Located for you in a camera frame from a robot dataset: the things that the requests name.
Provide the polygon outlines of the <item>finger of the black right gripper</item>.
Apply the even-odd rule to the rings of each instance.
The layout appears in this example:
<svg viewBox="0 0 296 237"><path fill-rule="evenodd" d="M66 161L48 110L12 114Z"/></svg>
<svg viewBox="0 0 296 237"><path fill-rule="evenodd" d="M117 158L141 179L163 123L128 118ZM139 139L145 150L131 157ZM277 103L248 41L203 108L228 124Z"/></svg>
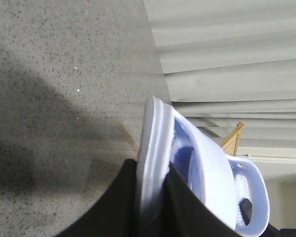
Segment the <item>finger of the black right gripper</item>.
<svg viewBox="0 0 296 237"><path fill-rule="evenodd" d="M247 226L250 223L252 217L252 203L249 199L243 199L242 201L240 201L239 206L242 218L245 225Z"/></svg>

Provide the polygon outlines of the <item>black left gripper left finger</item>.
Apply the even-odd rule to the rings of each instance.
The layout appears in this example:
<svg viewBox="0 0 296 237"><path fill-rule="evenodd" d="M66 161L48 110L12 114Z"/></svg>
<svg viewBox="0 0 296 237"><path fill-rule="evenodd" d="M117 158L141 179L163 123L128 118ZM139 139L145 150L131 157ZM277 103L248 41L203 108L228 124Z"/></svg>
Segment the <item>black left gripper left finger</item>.
<svg viewBox="0 0 296 237"><path fill-rule="evenodd" d="M137 162L124 161L99 200L58 237L132 237Z"/></svg>

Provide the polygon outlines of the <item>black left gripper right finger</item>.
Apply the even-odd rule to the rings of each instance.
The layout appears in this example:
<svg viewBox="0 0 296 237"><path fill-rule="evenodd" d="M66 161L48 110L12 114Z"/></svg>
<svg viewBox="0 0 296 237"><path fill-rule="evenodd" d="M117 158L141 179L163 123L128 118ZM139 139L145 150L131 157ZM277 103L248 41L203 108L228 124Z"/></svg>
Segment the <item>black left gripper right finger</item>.
<svg viewBox="0 0 296 237"><path fill-rule="evenodd" d="M164 183L164 235L166 237L237 237L187 187L170 164Z"/></svg>

